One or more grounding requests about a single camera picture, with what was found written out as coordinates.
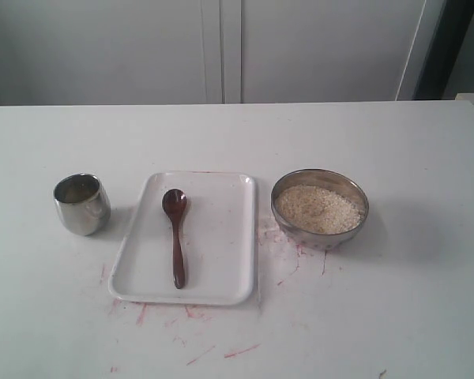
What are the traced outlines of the brown wooden spoon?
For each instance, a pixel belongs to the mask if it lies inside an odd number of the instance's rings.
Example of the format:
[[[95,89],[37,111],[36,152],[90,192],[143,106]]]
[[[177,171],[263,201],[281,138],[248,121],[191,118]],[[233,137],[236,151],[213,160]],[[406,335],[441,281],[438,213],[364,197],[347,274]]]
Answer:
[[[177,289],[183,289],[186,285],[186,272],[180,242],[180,229],[188,200],[180,189],[168,190],[162,199],[162,208],[172,228],[172,264],[173,280]]]

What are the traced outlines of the steel bowl with rice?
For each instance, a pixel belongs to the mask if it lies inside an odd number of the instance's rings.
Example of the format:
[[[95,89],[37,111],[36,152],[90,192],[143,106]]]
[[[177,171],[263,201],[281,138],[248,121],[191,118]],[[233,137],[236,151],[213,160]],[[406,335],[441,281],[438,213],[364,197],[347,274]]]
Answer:
[[[289,238],[315,250],[331,250],[359,233],[369,202],[363,190],[342,174],[302,169],[275,183],[271,209]]]

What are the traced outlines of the white uncooked rice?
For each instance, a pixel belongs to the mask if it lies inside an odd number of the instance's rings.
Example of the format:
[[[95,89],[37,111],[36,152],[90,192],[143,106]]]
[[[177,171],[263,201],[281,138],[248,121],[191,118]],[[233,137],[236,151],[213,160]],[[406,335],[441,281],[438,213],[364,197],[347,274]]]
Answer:
[[[290,224],[316,234],[344,233],[361,220],[359,209],[350,200],[319,186],[292,186],[279,195],[275,206]]]

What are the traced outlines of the steel cup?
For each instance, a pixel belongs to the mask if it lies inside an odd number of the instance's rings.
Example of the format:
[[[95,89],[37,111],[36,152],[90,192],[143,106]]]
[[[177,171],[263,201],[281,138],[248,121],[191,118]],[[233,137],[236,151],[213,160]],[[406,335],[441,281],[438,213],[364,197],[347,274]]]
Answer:
[[[111,205],[101,181],[93,174],[73,174],[53,190],[58,217],[70,232],[88,236],[106,226]]]

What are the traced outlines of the white rectangular tray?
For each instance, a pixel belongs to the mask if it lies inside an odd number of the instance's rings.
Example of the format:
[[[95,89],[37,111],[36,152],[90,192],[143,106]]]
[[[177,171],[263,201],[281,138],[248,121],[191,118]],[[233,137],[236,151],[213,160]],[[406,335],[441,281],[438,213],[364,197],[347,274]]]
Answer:
[[[172,274],[171,221],[164,194],[182,190],[188,204],[179,232],[186,286]],[[156,173],[145,182],[108,280],[123,301],[233,306],[254,288],[256,182],[247,174]]]

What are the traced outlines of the white cabinet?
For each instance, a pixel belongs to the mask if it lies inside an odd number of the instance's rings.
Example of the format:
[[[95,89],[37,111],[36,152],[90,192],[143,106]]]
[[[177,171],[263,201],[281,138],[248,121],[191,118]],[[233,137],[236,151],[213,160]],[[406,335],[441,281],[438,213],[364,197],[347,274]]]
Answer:
[[[0,105],[411,99],[442,1],[0,1]]]

